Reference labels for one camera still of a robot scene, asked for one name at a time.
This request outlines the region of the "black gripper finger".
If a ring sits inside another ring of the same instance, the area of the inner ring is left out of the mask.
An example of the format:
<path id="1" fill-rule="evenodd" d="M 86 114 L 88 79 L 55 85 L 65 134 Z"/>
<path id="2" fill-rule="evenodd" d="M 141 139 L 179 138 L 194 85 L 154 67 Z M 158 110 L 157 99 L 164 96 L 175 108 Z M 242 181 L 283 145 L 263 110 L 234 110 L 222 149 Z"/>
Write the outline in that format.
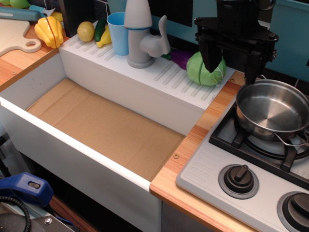
<path id="1" fill-rule="evenodd" d="M 214 72 L 222 60 L 222 52 L 217 44 L 217 40 L 207 34 L 201 34 L 199 36 L 199 50 L 205 68 L 210 73 Z"/>
<path id="2" fill-rule="evenodd" d="M 250 52 L 245 65 L 245 84 L 254 84 L 257 76 L 263 73 L 266 63 L 267 57 L 262 52 Z"/>

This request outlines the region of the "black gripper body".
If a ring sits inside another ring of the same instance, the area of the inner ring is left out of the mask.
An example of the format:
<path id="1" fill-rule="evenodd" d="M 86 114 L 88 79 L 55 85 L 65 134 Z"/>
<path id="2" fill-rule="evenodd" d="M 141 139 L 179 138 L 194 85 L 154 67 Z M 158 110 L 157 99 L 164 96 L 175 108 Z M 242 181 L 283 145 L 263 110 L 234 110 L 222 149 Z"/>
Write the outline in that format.
<path id="1" fill-rule="evenodd" d="M 197 17 L 194 24 L 197 26 L 196 41 L 199 36 L 207 34 L 217 40 L 218 46 L 223 49 L 233 50 L 244 54 L 252 51 L 262 52 L 267 57 L 267 62 L 272 62 L 277 55 L 275 43 L 277 34 L 271 32 L 258 21 L 245 27 L 237 25 L 236 21 L 229 21 L 226 25 L 217 17 Z"/>

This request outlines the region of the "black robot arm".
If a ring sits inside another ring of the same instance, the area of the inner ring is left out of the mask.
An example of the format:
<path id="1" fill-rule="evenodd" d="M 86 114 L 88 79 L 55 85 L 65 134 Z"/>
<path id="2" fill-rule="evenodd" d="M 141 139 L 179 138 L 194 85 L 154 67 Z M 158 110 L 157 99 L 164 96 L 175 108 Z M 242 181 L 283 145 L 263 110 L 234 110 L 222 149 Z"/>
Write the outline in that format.
<path id="1" fill-rule="evenodd" d="M 206 69 L 213 72 L 222 59 L 222 50 L 245 54 L 245 82 L 254 84 L 277 51 L 277 34 L 258 22 L 263 10 L 257 0 L 218 0 L 216 17 L 197 17 L 196 41 Z"/>

